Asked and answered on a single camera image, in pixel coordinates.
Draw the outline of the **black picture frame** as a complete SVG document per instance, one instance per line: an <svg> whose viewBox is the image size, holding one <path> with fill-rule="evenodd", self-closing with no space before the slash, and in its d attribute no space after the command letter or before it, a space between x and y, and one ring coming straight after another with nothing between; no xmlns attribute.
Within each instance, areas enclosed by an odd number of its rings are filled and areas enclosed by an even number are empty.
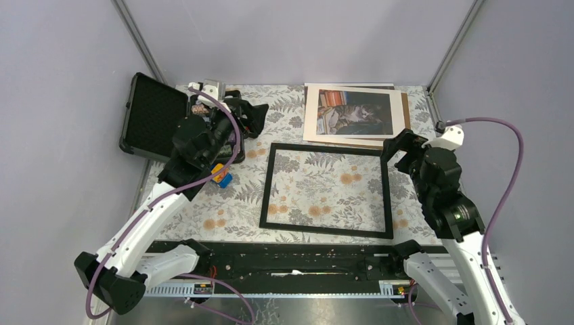
<svg viewBox="0 0 574 325"><path fill-rule="evenodd" d="M382 201L384 203L383 219L385 224L385 231L375 232L367 230L351 230L351 229L338 229L329 227L317 227L310 225L293 225L285 223L272 223L268 222L268 208L269 200L271 197L271 185L273 179L273 168L275 164L275 154L278 150L288 150L297 152L319 152L328 154L350 154L356 156L373 156L380 161L380 176L382 184ZM268 230L282 230L293 232L309 232L314 234L330 234L339 236L354 236L361 238L380 238L380 239L393 239L393 214L390 207L391 193L389 185L388 173L388 160L382 155L380 150L363 149L363 148L341 148L332 146L313 146L306 144L284 144L272 143L270 145L269 158L267 162L267 173L265 178L265 186L263 191L263 201L261 215L259 218L259 227Z"/></svg>

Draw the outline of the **cat photo print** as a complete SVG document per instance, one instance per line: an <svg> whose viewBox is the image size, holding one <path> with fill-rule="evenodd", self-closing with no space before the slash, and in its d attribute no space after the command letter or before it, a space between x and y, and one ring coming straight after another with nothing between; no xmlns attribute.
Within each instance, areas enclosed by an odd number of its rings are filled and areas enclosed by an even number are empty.
<svg viewBox="0 0 574 325"><path fill-rule="evenodd" d="M390 89L320 89L316 134L368 138L392 135L392 103L397 94Z"/></svg>

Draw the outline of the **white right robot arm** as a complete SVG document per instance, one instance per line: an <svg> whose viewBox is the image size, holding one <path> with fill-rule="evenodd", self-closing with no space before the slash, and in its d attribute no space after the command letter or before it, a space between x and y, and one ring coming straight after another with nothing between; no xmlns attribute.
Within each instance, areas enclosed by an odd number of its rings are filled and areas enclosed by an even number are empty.
<svg viewBox="0 0 574 325"><path fill-rule="evenodd" d="M524 324L485 244L479 210L460 189L462 168L455 151L463 140L458 125L432 140L404 129L384 141L382 157L404 152L395 166L412 180L424 220L450 255L464 290L435 267L415 240L394 246L388 269L395 278L412 279L453 324Z"/></svg>

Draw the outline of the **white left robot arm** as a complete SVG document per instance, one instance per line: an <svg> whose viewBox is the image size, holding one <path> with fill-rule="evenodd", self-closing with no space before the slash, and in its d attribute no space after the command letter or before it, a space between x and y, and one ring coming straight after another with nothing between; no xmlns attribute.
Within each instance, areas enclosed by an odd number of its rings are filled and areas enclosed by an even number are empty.
<svg viewBox="0 0 574 325"><path fill-rule="evenodd" d="M186 113L170 130L173 146L148 197L126 224L95 253L82 252L74 260L87 289L85 312L96 320L91 300L97 298L107 312L130 312L149 288L177 276L202 278L210 261L205 248L196 241L186 242L159 256L144 254L165 223L191 202L204 184L221 174L216 161L226 145L231 146L227 164L235 162L245 137L260 136L269 106L254 105L242 99L239 91L226 91L216 83L190 83L192 95L208 109L209 117Z"/></svg>

